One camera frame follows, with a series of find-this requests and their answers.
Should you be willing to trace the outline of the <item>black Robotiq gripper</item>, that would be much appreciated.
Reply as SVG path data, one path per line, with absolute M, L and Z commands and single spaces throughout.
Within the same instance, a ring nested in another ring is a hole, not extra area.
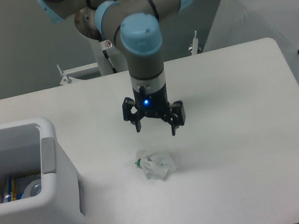
M 161 118 L 171 125 L 172 135 L 176 134 L 180 126 L 184 126 L 186 114 L 183 101 L 169 104 L 166 84 L 154 93 L 141 94 L 135 90 L 133 92 L 135 101 L 129 97 L 123 100 L 123 119 L 134 125 L 138 133 L 141 130 L 143 117 Z M 133 107 L 137 109 L 135 113 L 132 112 Z

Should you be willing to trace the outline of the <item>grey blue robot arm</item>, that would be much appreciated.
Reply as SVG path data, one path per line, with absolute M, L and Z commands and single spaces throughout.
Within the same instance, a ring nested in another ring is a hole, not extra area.
M 37 0 L 53 21 L 92 10 L 98 36 L 110 41 L 127 60 L 133 98 L 122 104 L 123 119 L 141 129 L 142 118 L 161 119 L 176 131 L 185 124 L 182 101 L 168 101 L 160 22 L 193 0 Z

